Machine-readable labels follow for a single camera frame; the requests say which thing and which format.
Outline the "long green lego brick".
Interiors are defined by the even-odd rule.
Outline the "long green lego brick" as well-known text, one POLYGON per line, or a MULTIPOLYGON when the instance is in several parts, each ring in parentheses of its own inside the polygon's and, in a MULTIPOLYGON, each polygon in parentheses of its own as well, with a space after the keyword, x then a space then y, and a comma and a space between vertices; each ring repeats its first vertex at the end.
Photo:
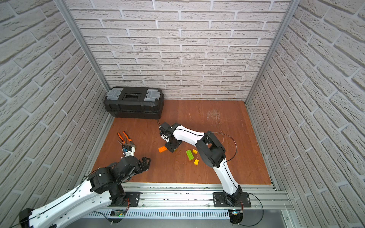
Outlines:
POLYGON ((191 150, 187 150, 186 155, 190 161, 194 160, 194 155, 191 150))

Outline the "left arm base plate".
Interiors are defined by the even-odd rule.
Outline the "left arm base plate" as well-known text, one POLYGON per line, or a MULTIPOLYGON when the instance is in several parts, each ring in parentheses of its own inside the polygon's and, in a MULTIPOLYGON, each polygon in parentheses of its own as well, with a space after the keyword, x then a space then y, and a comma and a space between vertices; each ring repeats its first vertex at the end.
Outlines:
POLYGON ((112 200, 112 203, 109 205, 110 207, 137 207, 141 192, 125 192, 123 197, 119 197, 117 199, 112 200))

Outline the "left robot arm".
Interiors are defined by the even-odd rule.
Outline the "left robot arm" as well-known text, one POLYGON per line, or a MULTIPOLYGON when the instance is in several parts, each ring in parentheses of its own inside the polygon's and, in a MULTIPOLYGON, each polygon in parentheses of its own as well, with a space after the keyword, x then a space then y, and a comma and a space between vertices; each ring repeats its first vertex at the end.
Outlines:
POLYGON ((62 228, 102 207, 129 205, 122 184, 148 171, 151 160, 123 157, 107 167, 94 170, 80 185, 47 205, 19 213, 23 228, 62 228))

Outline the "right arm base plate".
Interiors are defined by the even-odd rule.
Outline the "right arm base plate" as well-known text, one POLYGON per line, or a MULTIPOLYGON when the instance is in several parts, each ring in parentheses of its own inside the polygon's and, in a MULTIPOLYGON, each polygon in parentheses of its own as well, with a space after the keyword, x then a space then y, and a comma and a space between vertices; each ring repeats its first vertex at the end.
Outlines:
POLYGON ((224 192, 213 193, 213 203, 216 208, 241 207, 250 208, 252 206, 250 196, 247 192, 243 192, 240 198, 232 197, 224 192))

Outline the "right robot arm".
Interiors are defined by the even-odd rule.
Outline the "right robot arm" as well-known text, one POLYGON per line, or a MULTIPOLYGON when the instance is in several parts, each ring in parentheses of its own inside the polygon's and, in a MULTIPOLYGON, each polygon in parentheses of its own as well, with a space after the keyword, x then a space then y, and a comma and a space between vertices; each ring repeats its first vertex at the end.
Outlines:
POLYGON ((217 174, 226 204, 233 207, 240 201, 242 188, 229 169, 224 146, 213 132, 196 132, 178 123, 163 123, 159 130, 160 136, 166 141, 165 147, 172 153, 182 142, 195 146, 202 161, 217 174))

